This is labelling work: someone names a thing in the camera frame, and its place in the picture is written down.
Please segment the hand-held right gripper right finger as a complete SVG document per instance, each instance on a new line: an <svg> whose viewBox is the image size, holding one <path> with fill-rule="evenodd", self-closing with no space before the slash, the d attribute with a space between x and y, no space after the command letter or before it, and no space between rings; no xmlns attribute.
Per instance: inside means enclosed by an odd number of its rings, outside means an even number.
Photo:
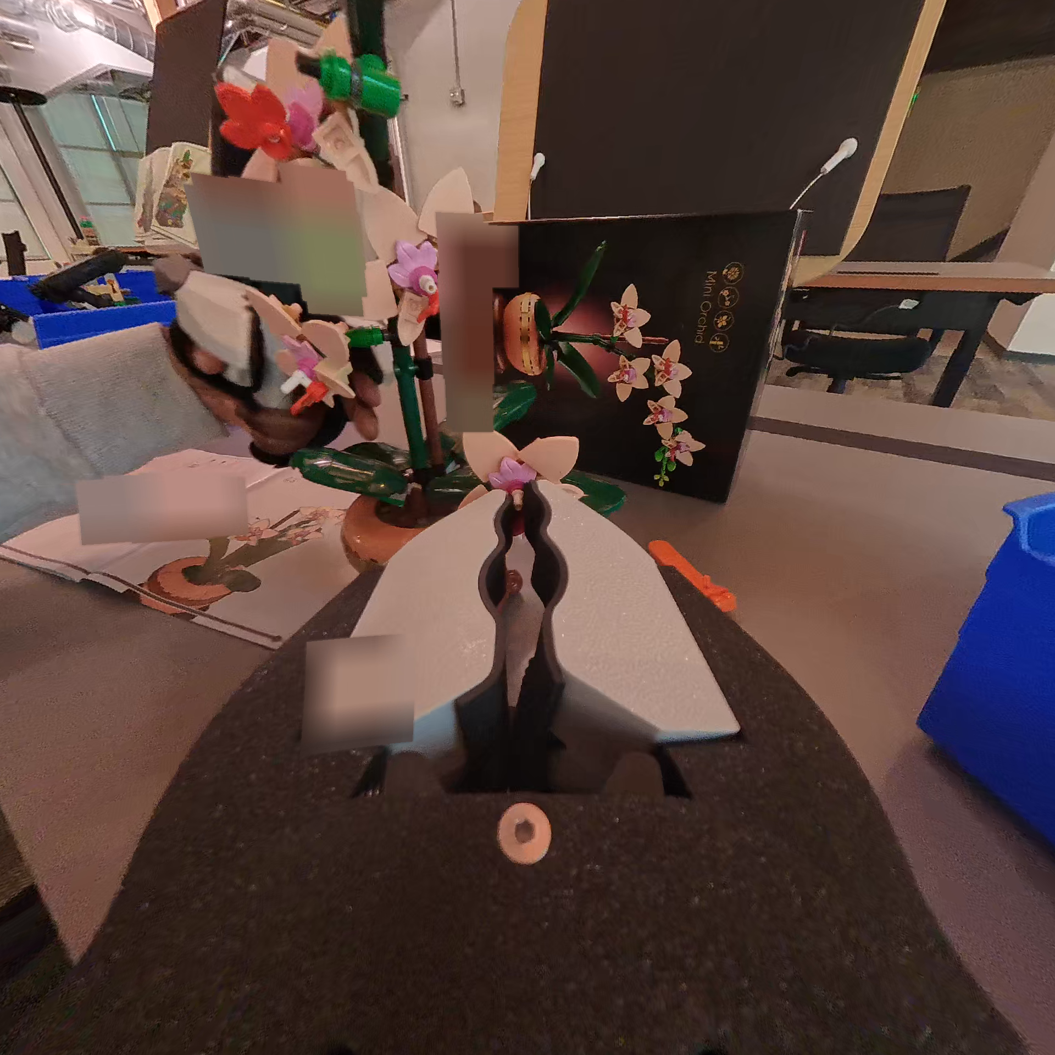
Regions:
<svg viewBox="0 0 1055 1055"><path fill-rule="evenodd" d="M537 648L515 707L515 785L598 790L624 757L741 725L653 558L555 484L523 493Z"/></svg>

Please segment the cream toy brick orchid flower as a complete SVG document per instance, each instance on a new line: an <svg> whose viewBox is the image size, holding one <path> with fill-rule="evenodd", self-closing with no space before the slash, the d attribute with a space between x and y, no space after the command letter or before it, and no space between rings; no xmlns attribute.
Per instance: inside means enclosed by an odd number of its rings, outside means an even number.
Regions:
<svg viewBox="0 0 1055 1055"><path fill-rule="evenodd" d="M465 509L483 496L487 488L517 495L533 481L545 480L561 487L575 499L584 491L564 483L563 478L574 468L579 440L575 437L546 437L532 441L520 449L500 431L464 431L461 438L469 469L479 484L459 503Z"/></svg>

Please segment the toy brick orchid plant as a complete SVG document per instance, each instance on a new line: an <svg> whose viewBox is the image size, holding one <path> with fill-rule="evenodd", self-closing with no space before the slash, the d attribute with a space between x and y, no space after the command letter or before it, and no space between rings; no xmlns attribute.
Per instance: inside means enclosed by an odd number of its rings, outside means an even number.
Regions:
<svg viewBox="0 0 1055 1055"><path fill-rule="evenodd" d="M299 417L323 404L352 400L351 381L367 371L375 349L388 343L406 431L406 450L364 442L335 453L313 440L291 463L308 479L370 499L351 507L342 530L349 560L368 569L386 563L424 528L490 490L506 486L498 468L480 479L461 439L438 419L434 363L426 327L439 319L439 215L480 215L468 177L455 169L431 188L420 213L382 187L379 166L389 147L380 124L398 116L399 80L376 54L356 55L345 16L335 17L310 47L275 37L267 74L218 74L216 98L224 143L248 150L244 178L281 175L281 166L343 173L365 195L361 218L375 258L366 260L363 321L309 312L298 285L235 279L258 356L283 378L281 392Z"/></svg>

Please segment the person's left forearm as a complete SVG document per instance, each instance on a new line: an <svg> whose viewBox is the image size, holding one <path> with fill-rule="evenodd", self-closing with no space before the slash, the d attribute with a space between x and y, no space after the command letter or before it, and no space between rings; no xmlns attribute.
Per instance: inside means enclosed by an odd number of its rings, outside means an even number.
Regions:
<svg viewBox="0 0 1055 1055"><path fill-rule="evenodd" d="M1 346L1 540L76 507L75 486L224 438L236 404L151 324L46 349Z"/></svg>

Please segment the grey desk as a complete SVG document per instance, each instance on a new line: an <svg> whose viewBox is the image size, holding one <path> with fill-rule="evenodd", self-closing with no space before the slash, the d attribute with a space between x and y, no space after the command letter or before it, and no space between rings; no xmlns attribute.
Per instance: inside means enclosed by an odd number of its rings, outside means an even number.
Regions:
<svg viewBox="0 0 1055 1055"><path fill-rule="evenodd" d="M1053 1053L1053 851L916 726L1003 507L1053 491L1053 424L766 387L729 501L628 490L615 521L737 597L877 792L931 910ZM2 563L2 809L78 956L191 745L270 652Z"/></svg>

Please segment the person's left hand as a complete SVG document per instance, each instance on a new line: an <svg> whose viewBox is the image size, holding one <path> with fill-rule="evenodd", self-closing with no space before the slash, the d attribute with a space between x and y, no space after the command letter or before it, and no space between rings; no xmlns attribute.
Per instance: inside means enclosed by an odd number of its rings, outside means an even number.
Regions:
<svg viewBox="0 0 1055 1055"><path fill-rule="evenodd" d="M195 346L178 326L162 328L166 349L175 372L196 394L204 407L220 424L237 426L250 437L258 460L286 464L288 458L307 447L321 447L323 433L335 438L335 409L314 404L299 415L260 405L256 399L227 389L226 365ZM350 351L352 399L340 401L344 415L364 441L375 441L380 431L376 410L381 404L383 375L371 348Z"/></svg>

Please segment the orange brick separator tool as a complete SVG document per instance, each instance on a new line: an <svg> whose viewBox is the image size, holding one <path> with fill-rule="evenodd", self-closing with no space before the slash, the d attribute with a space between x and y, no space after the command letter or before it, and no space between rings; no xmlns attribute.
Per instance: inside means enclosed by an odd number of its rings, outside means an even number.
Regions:
<svg viewBox="0 0 1055 1055"><path fill-rule="evenodd" d="M701 592L715 605L722 613L733 614L737 611L735 595L727 587L716 584L708 575L696 569L679 551L666 540L648 542L648 552L663 568L669 568L679 573L690 586Z"/></svg>

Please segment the printed cardboard box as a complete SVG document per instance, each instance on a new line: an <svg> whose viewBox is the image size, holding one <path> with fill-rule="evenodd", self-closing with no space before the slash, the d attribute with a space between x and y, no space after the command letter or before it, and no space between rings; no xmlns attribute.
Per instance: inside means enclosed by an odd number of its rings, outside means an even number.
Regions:
<svg viewBox="0 0 1055 1055"><path fill-rule="evenodd" d="M187 187L195 173L208 175L210 151L184 141L159 148L138 165L135 241L172 242L197 248Z"/></svg>

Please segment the black tool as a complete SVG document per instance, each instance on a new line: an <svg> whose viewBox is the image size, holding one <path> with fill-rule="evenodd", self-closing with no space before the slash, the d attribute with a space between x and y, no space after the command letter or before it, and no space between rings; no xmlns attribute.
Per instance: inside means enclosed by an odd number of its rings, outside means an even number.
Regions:
<svg viewBox="0 0 1055 1055"><path fill-rule="evenodd" d="M118 249L99 249L92 256L39 277L28 285L30 294L47 303L108 308L124 304L117 286L117 301L111 292L98 292L97 281L124 270L130 257Z"/></svg>

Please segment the orchid instruction booklet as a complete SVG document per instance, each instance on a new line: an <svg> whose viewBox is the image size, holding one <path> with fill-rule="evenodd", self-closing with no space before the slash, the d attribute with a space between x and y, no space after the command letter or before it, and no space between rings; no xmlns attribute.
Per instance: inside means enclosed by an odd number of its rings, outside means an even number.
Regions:
<svg viewBox="0 0 1055 1055"><path fill-rule="evenodd" d="M143 471L239 476L248 528L211 539L83 546L78 518L69 516L4 543L2 557L272 650L357 576L340 539L353 494L295 469L202 450L157 458Z"/></svg>

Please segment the black orchid print box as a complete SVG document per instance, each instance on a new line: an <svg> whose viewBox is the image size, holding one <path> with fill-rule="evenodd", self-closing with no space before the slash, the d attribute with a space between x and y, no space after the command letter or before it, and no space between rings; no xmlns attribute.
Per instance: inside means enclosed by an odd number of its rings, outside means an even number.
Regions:
<svg viewBox="0 0 1055 1055"><path fill-rule="evenodd" d="M496 290L496 382L517 446L722 503L795 267L802 213L523 220Z"/></svg>

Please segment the large blue plastic bin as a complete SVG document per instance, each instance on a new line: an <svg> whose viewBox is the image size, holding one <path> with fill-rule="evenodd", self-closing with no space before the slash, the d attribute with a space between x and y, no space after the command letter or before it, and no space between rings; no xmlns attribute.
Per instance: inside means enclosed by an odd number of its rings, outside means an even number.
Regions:
<svg viewBox="0 0 1055 1055"><path fill-rule="evenodd" d="M1054 495L1009 503L1008 539L917 724L1054 842Z"/></svg>

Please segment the black office chair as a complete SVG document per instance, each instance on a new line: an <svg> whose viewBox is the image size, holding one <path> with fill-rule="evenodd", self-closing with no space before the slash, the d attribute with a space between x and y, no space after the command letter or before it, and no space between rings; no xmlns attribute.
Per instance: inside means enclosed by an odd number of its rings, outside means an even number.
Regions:
<svg viewBox="0 0 1055 1055"><path fill-rule="evenodd" d="M968 204L968 185L881 194L849 262L944 262ZM1000 302L995 293L810 287L787 299L782 337L786 376L891 381L931 360L947 329L975 353Z"/></svg>

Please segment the wooden background table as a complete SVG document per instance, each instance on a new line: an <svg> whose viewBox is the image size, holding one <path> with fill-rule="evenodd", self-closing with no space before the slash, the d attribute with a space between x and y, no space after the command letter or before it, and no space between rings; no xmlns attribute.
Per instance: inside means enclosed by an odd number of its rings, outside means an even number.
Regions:
<svg viewBox="0 0 1055 1055"><path fill-rule="evenodd" d="M891 332L955 332L959 341L931 396L931 405L952 406L968 376L997 307L1052 295L1053 272L1022 263L998 262L840 262L825 274L792 281L785 316L792 319L808 301L827 307L887 309Z"/></svg>

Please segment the dark wood-edged partition panel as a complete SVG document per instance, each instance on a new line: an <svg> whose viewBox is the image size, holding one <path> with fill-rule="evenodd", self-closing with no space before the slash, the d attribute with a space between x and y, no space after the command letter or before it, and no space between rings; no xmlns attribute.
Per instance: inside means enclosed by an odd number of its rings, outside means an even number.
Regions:
<svg viewBox="0 0 1055 1055"><path fill-rule="evenodd" d="M780 211L839 256L871 218L944 2L521 2L494 217ZM546 165L529 187L532 158Z"/></svg>

